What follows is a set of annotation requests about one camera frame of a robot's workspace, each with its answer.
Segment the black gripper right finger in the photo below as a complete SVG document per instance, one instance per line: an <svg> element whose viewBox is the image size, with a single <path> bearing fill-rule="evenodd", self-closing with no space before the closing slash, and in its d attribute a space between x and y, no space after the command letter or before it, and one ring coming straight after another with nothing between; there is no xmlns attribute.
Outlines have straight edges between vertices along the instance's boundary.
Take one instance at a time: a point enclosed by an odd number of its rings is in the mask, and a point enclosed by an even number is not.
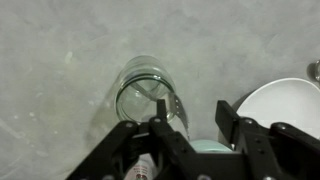
<svg viewBox="0 0 320 180"><path fill-rule="evenodd" d="M320 141L289 123L268 128L241 117L224 100L216 107L215 121L234 152L224 173L237 180L320 180Z"/></svg>

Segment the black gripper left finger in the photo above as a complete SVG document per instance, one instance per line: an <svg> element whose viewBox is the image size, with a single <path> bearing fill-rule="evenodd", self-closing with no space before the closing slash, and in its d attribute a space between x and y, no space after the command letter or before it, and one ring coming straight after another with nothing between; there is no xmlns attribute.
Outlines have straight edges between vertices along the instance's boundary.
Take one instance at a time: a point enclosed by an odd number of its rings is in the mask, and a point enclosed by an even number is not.
<svg viewBox="0 0 320 180"><path fill-rule="evenodd" d="M159 174L155 180L195 180L195 151L167 122L166 103L160 99L148 122L119 122L86 156L66 180L123 180L141 155L149 154Z"/></svg>

